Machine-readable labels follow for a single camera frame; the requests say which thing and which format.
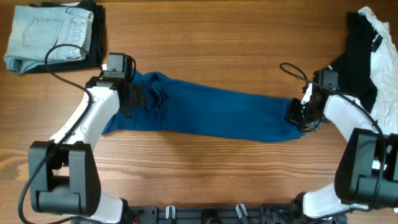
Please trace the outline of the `blue t-shirt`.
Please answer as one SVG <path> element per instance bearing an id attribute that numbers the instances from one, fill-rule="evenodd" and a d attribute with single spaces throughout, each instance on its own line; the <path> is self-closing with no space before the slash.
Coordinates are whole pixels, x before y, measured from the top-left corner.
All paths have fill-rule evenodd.
<path id="1" fill-rule="evenodd" d="M 169 78 L 160 72 L 137 73 L 132 85 L 143 90 L 145 106 L 118 111 L 104 134 L 117 130 L 174 131 L 260 142 L 303 136 L 285 120 L 288 98 L 222 90 Z"/>

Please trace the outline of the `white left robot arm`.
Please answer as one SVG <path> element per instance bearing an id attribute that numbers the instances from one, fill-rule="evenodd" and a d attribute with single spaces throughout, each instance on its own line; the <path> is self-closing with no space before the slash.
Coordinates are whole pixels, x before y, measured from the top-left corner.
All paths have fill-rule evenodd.
<path id="1" fill-rule="evenodd" d="M 110 53 L 108 66 L 84 87 L 84 97 L 62 129 L 28 151 L 29 179 L 21 198 L 30 195 L 38 213 L 65 215 L 71 223 L 137 223 L 125 199 L 101 189 L 93 150 L 108 121 L 137 103 L 130 84 L 135 60 Z"/>

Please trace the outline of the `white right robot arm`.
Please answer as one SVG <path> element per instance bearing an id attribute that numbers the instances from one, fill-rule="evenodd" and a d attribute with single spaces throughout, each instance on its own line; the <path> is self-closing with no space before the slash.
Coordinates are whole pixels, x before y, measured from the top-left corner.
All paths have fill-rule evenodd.
<path id="1" fill-rule="evenodd" d="M 336 71 L 317 70 L 311 80 L 305 74 L 299 79 L 306 83 L 305 96 L 291 101 L 286 120 L 303 133 L 333 123 L 347 145 L 334 182 L 299 194 L 291 203 L 291 220 L 333 222 L 353 211 L 397 210 L 397 135 L 384 133 L 356 98 L 340 92 Z"/>

